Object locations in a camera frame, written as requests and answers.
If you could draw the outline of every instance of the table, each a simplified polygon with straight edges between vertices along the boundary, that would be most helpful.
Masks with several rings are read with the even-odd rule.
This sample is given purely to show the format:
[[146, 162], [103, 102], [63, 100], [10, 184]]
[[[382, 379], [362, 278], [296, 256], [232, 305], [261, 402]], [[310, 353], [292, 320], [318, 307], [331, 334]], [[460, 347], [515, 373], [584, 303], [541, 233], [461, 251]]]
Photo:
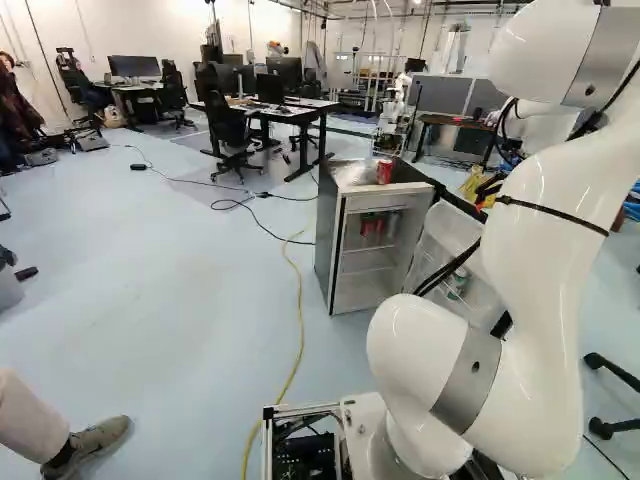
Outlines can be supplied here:
[[[275, 143], [273, 140], [269, 138], [269, 122], [295, 125], [300, 128], [300, 136], [301, 136], [300, 166], [291, 175], [288, 175], [287, 177], [285, 177], [284, 179], [285, 182], [291, 182], [292, 180], [295, 180], [299, 176], [304, 175], [305, 173], [311, 171], [313, 167], [317, 165], [320, 162], [320, 160], [322, 160], [323, 158], [325, 157], [330, 158], [330, 156], [333, 156], [332, 154], [330, 154], [330, 156], [325, 154], [326, 110], [324, 112], [322, 111], [322, 108], [326, 108], [325, 105], [321, 105], [322, 108], [317, 108], [317, 105], [316, 105], [316, 108], [312, 108], [312, 107], [307, 107], [307, 105], [304, 105], [303, 107], [299, 102], [290, 104], [290, 103], [287, 103], [287, 101], [285, 101], [285, 105], [287, 105], [287, 108], [290, 110], [289, 113], [283, 113], [278, 111], [277, 110], [278, 105], [272, 105], [272, 104], [267, 104], [267, 105], [269, 105], [267, 108], [258, 108], [255, 105], [251, 105], [251, 104], [241, 104], [241, 105], [230, 104], [229, 107], [234, 110], [243, 111], [249, 116], [252, 116], [252, 117], [255, 116], [260, 119], [260, 130], [261, 130], [261, 137], [262, 137], [262, 148], [260, 150], [264, 150], [265, 148], [269, 148], [279, 144], [279, 143]], [[204, 102], [190, 102], [189, 106], [194, 108], [195, 110], [199, 110], [201, 112], [206, 113]], [[307, 161], [309, 126], [311, 125], [311, 122], [314, 122], [318, 118], [320, 118], [320, 126], [321, 126], [320, 144], [318, 146], [319, 155], [317, 160], [309, 164]], [[218, 142], [215, 140], [213, 133], [211, 134], [211, 138], [212, 138], [211, 143], [212, 143], [213, 150], [211, 152], [209, 151], [202, 151], [202, 152], [213, 155], [215, 157], [220, 157], [221, 156], [220, 147], [218, 146]]]
[[493, 133], [494, 128], [488, 127], [482, 122], [476, 122], [475, 120], [468, 118], [451, 117], [448, 115], [437, 115], [432, 113], [425, 113], [421, 115], [418, 120], [422, 122], [422, 130], [420, 131], [420, 140], [418, 141], [418, 148], [416, 150], [416, 156], [412, 161], [413, 163], [416, 163], [422, 156], [422, 145], [424, 143], [427, 130], [433, 125], [448, 125], [451, 127], [458, 127], [487, 133]]
[[110, 90], [112, 93], [117, 93], [122, 97], [123, 109], [122, 113], [127, 120], [127, 128], [129, 130], [133, 130], [134, 132], [142, 133], [136, 126], [135, 115], [131, 115], [129, 113], [129, 106], [127, 105], [127, 100], [129, 100], [133, 106], [133, 101], [135, 97], [141, 92], [156, 92], [157, 90], [162, 90], [164, 88], [164, 84], [161, 82], [155, 82], [153, 84], [150, 83], [141, 83], [140, 85], [116, 85], [116, 84], [107, 84], [104, 82], [93, 82], [93, 86], [96, 88], [104, 88]]

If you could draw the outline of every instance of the wheel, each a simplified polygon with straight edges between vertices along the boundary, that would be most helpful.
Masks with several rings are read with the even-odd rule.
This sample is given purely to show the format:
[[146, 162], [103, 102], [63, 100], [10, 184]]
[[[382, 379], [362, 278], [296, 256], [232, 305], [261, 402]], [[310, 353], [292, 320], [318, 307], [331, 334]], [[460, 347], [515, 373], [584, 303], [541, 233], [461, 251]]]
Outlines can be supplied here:
[[613, 438], [613, 431], [609, 424], [603, 422], [598, 417], [593, 417], [589, 420], [589, 431], [603, 440], [611, 440]]
[[591, 370], [597, 370], [602, 367], [602, 356], [597, 353], [590, 353], [585, 355], [584, 363], [586, 363]]

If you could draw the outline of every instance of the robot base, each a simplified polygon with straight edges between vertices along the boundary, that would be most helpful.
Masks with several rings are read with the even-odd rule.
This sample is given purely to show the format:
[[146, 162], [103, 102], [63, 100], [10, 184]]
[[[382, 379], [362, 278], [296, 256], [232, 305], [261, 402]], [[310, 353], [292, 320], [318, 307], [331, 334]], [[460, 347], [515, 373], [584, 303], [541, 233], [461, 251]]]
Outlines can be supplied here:
[[[420, 480], [397, 458], [389, 444], [386, 412], [382, 397], [375, 392], [351, 395], [340, 403], [264, 407], [261, 480], [274, 480], [278, 462], [274, 445], [329, 416], [339, 423], [334, 447], [336, 480]], [[441, 480], [505, 480], [505, 477], [495, 463], [476, 453], [462, 469]]]

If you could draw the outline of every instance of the desk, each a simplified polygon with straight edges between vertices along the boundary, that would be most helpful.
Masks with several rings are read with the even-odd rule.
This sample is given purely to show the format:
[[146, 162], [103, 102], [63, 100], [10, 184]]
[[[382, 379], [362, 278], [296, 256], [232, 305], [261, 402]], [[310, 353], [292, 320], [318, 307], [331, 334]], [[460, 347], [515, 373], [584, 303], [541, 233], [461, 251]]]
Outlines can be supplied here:
[[431, 113], [425, 113], [418, 118], [422, 122], [422, 130], [420, 132], [420, 140], [418, 141], [418, 148], [416, 150], [416, 156], [413, 159], [413, 163], [416, 163], [422, 156], [422, 145], [424, 143], [427, 130], [433, 125], [456, 127], [458, 129], [474, 130], [478, 133], [483, 132], [488, 140], [490, 134], [493, 134], [494, 127], [488, 127], [482, 122], [476, 122], [471, 119], [460, 119], [459, 117], [450, 117], [447, 115], [437, 115]]
[[311, 108], [313, 110], [318, 110], [320, 112], [320, 139], [318, 142], [318, 160], [322, 160], [324, 158], [331, 158], [335, 154], [334, 153], [326, 153], [327, 150], [327, 114], [336, 109], [340, 103], [332, 102], [329, 100], [319, 100], [316, 98], [295, 98], [295, 100], [291, 97], [285, 97], [284, 104], [287, 107], [302, 107], [302, 108]]
[[136, 127], [135, 115], [131, 115], [129, 113], [129, 106], [127, 105], [127, 100], [131, 102], [131, 106], [133, 108], [133, 102], [135, 97], [142, 92], [156, 92], [157, 90], [162, 90], [164, 88], [164, 84], [160, 82], [155, 83], [140, 83], [140, 85], [116, 85], [116, 84], [106, 84], [104, 82], [93, 82], [93, 86], [96, 88], [104, 88], [110, 90], [112, 93], [117, 93], [122, 97], [123, 109], [122, 114], [127, 120], [127, 128], [129, 130], [133, 130], [134, 132], [142, 133], [138, 127]]
[[[189, 106], [206, 113], [204, 102], [190, 102]], [[269, 138], [269, 122], [284, 123], [287, 125], [295, 125], [300, 128], [300, 135], [302, 141], [300, 142], [300, 166], [291, 175], [285, 177], [285, 182], [291, 182], [301, 175], [311, 171], [315, 165], [317, 165], [323, 156], [319, 156], [317, 160], [309, 164], [307, 162], [307, 147], [308, 147], [308, 132], [311, 122], [321, 117], [321, 112], [317, 108], [303, 108], [297, 105], [292, 105], [289, 108], [289, 113], [283, 113], [276, 110], [277, 105], [269, 105], [268, 108], [257, 108], [254, 105], [229, 105], [233, 110], [245, 112], [247, 116], [257, 117], [260, 119], [260, 130], [262, 132], [262, 144], [263, 149], [273, 146], [273, 142]], [[202, 151], [202, 153], [211, 154], [214, 157], [220, 157], [220, 146], [215, 139], [211, 128], [211, 146], [212, 151]], [[324, 154], [325, 147], [320, 150], [321, 154]]]

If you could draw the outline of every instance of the person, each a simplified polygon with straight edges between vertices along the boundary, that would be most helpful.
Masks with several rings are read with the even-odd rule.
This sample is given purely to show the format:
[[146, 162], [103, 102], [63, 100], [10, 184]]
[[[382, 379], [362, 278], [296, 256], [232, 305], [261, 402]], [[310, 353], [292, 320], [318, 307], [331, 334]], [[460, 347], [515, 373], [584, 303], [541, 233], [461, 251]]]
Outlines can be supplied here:
[[0, 60], [0, 171], [7, 174], [18, 171], [44, 119], [18, 90], [11, 55], [0, 51]]
[[0, 444], [41, 465], [44, 480], [67, 480], [78, 467], [113, 452], [131, 420], [120, 415], [70, 433], [69, 424], [26, 386], [15, 371], [0, 368]]

